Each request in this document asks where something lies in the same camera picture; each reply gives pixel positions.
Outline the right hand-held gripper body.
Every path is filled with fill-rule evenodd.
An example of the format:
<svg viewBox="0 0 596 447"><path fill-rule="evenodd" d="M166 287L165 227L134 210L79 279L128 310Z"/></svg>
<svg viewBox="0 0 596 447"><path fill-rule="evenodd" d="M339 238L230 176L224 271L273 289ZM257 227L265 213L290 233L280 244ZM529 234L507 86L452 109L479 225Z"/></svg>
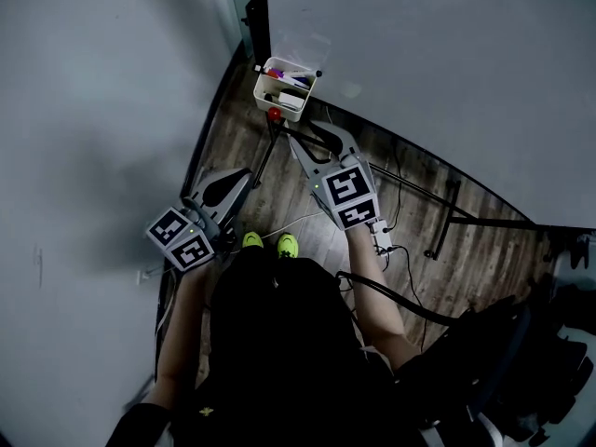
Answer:
<svg viewBox="0 0 596 447"><path fill-rule="evenodd" d="M311 163L306 175L319 207L340 230L371 224L380 217L370 165L360 154L325 164Z"/></svg>

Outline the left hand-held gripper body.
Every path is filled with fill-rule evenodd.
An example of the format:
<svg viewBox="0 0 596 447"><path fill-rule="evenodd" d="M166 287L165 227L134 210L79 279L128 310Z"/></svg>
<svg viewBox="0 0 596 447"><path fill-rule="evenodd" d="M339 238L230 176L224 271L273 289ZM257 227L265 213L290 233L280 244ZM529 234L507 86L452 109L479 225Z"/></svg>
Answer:
<svg viewBox="0 0 596 447"><path fill-rule="evenodd" d="M171 264L188 272L234 248L233 203L199 204L191 197L163 211L145 235Z"/></svg>

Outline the white board eraser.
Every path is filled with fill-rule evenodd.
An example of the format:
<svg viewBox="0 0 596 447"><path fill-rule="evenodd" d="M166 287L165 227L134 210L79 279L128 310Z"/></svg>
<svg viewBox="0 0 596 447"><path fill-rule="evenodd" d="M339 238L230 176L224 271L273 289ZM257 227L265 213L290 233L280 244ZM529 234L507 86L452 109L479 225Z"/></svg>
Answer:
<svg viewBox="0 0 596 447"><path fill-rule="evenodd" d="M284 88L279 92L278 104L289 110L299 112L305 104L305 97L297 90Z"/></svg>

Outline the person's left forearm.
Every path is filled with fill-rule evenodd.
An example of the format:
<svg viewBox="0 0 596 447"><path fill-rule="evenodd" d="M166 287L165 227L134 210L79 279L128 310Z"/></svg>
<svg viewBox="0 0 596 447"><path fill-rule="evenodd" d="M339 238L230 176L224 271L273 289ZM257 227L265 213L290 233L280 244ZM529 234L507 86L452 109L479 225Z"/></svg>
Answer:
<svg viewBox="0 0 596 447"><path fill-rule="evenodd" d="M212 262L183 275L163 340L156 383L143 400L175 411L195 389L201 326Z"/></svg>

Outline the person's right forearm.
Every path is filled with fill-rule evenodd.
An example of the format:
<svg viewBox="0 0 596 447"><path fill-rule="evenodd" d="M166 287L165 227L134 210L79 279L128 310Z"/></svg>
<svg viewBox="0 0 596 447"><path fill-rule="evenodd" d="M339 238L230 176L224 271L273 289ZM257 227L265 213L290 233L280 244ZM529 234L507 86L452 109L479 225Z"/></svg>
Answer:
<svg viewBox="0 0 596 447"><path fill-rule="evenodd" d="M373 239L366 224L345 231L352 275L386 285L377 262ZM384 355L396 371L417 356L418 350L406 337L397 305L367 285L354 282L356 315L367 345Z"/></svg>

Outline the whiteboard on black stand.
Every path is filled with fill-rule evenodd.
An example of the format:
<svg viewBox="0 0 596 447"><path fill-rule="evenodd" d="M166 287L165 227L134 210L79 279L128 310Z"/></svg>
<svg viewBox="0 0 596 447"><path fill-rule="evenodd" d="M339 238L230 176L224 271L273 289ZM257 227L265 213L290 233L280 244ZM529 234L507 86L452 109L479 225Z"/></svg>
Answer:
<svg viewBox="0 0 596 447"><path fill-rule="evenodd" d="M534 227L596 229L596 0L257 0L313 96L429 152Z"/></svg>

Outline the white plastic storage tray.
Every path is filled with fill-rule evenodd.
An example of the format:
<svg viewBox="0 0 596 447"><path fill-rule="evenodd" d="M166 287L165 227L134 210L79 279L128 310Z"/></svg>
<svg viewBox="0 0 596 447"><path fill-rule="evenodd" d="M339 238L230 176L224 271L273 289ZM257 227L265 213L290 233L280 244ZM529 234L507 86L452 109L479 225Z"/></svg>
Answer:
<svg viewBox="0 0 596 447"><path fill-rule="evenodd" d="M283 60L283 59L277 58L277 57L270 57L269 59L266 60L265 63L257 64L257 65L272 66L272 67L275 67L275 68L278 68L281 70L312 70L312 71L316 71L314 69L306 68L300 64L286 61L286 60ZM260 110L263 110L266 112L268 111L268 109L270 107L277 107L280 109L283 118L285 118L286 120L288 120L290 122L298 122L302 116L302 113L304 111L306 103L309 100L311 92L317 83L318 77L313 77L313 76L304 77L304 78L308 79L309 84L310 84L310 88L305 89L305 88L301 88L301 87L297 86L296 84L294 84L291 81L291 77L289 77L289 76L283 76L282 78L276 79L276 78L269 77L265 74L260 74L260 73L257 73L257 74L258 74L258 78L257 78L256 84L253 89L253 97L255 99L257 107ZM297 90L304 95L305 104L301 111L295 112L295 111L289 110L287 108L284 108L278 104L279 92L281 90L283 90L284 88ZM272 95L272 97L273 97L272 102L267 102L264 99L265 93L270 93Z"/></svg>

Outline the white power strip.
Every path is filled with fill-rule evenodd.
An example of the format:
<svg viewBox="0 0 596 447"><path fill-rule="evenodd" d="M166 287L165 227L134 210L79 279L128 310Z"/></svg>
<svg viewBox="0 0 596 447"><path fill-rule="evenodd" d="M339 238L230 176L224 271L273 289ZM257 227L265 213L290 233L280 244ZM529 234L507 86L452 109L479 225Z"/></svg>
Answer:
<svg viewBox="0 0 596 447"><path fill-rule="evenodd" d="M378 256L387 256L393 246L387 223L384 219L377 219L370 225L373 246Z"/></svg>

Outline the person's right neon shoe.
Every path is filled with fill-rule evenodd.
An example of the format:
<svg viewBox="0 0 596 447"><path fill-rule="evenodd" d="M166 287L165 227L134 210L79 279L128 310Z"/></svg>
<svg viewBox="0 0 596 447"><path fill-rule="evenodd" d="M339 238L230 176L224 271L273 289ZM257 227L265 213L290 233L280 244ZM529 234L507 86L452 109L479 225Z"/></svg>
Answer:
<svg viewBox="0 0 596 447"><path fill-rule="evenodd" d="M299 255L299 244L297 238L290 234L284 233L278 239L278 257L279 258L297 258Z"/></svg>

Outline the white marker with black caps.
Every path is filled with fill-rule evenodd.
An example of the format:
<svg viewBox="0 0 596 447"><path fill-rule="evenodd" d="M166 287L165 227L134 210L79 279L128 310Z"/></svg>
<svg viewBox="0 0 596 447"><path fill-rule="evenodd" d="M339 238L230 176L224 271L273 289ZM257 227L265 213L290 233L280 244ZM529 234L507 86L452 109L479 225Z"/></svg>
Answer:
<svg viewBox="0 0 596 447"><path fill-rule="evenodd" d="M257 65L255 64L253 67L253 70L257 73L263 74L265 73L269 68L275 68L272 66L261 66L261 65ZM320 70L316 70L316 71L312 71L312 70L281 70L278 68L275 68L277 70L279 70L280 72L283 73L283 76L289 76L289 77L309 77L309 76L313 76L313 77L321 77L322 76L322 72Z"/></svg>

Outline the person's black shirt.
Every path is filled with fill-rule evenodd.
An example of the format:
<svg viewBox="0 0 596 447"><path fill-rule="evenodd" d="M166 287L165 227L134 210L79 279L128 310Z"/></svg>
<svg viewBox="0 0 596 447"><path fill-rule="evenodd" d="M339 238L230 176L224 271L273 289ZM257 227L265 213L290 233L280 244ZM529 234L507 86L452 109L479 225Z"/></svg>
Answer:
<svg viewBox="0 0 596 447"><path fill-rule="evenodd" d="M210 372L173 411L125 414L106 447L354 445L400 436L392 376L368 359L337 280L316 262L242 250L210 302Z"/></svg>

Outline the black equipment bag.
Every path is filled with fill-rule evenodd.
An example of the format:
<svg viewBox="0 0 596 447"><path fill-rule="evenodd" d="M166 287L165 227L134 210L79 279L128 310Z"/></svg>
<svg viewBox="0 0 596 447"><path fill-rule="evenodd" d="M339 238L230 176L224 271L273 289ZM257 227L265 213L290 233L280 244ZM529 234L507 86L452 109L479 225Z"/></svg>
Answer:
<svg viewBox="0 0 596 447"><path fill-rule="evenodd" d="M528 304L511 297L463 314L397 370L404 418L418 428L473 422L508 372L530 321Z"/></svg>

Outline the black office chair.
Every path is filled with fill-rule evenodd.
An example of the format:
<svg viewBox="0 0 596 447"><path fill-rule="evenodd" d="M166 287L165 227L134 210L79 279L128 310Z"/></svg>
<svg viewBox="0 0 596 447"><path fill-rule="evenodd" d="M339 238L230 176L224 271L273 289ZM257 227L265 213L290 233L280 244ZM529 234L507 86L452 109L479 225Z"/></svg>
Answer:
<svg viewBox="0 0 596 447"><path fill-rule="evenodd" d="M533 285L538 348L537 422L546 447L596 447L596 281L545 274Z"/></svg>

